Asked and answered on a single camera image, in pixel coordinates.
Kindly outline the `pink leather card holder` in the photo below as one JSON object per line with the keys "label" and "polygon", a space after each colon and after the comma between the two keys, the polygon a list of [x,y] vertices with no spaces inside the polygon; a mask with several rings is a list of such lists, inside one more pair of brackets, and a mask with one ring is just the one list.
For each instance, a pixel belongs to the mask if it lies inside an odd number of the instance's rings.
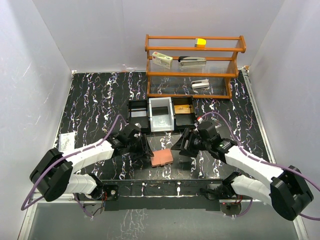
{"label": "pink leather card holder", "polygon": [[150,159],[152,167],[161,167],[172,164],[174,161],[172,152],[169,148],[153,151],[153,156]]}

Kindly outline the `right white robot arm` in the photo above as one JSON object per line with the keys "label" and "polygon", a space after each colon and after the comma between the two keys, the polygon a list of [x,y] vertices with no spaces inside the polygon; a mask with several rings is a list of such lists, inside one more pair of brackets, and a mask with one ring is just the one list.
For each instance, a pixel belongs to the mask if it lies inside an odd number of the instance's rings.
{"label": "right white robot arm", "polygon": [[231,173],[218,187],[202,189],[206,197],[220,200],[247,196],[272,206],[289,221],[314,200],[299,169],[280,168],[250,154],[234,140],[222,138],[209,121],[201,122],[195,129],[186,128],[171,149],[191,158],[207,151],[214,159],[240,170]]}

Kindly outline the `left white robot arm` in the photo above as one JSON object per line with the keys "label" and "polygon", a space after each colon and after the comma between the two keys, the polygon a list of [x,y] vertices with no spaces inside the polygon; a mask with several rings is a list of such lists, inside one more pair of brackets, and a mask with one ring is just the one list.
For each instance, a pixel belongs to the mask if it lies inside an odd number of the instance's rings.
{"label": "left white robot arm", "polygon": [[125,154],[138,159],[154,156],[146,135],[136,124],[128,123],[119,132],[77,148],[73,153],[63,153],[57,148],[48,150],[29,178],[47,202],[53,202],[63,194],[85,194],[90,199],[100,199],[102,181],[93,173],[78,174],[78,171]]}

